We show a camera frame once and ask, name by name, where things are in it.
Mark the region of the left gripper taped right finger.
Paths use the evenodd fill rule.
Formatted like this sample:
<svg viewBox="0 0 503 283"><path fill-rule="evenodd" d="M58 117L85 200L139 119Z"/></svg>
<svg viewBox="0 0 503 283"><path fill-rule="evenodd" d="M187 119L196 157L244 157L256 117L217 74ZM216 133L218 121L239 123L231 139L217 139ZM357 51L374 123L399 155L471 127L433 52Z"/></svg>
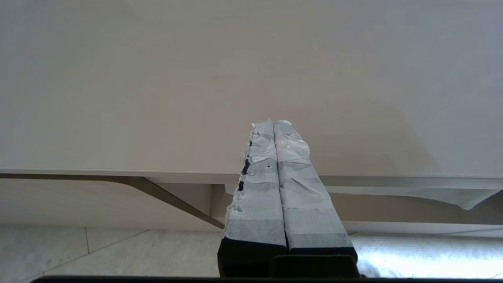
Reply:
<svg viewBox="0 0 503 283"><path fill-rule="evenodd" d="M288 250L293 255L348 255L350 236L310 159L310 147L287 120L274 125Z"/></svg>

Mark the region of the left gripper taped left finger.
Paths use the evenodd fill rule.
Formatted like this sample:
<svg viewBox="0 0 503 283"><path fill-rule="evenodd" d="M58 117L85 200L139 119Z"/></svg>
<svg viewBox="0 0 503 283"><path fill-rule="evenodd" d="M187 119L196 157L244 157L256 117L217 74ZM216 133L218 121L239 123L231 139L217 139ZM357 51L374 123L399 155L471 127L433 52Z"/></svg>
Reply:
<svg viewBox="0 0 503 283"><path fill-rule="evenodd" d="M220 276L267 277L270 261L287 254L271 120L253 126L232 198L217 252Z"/></svg>

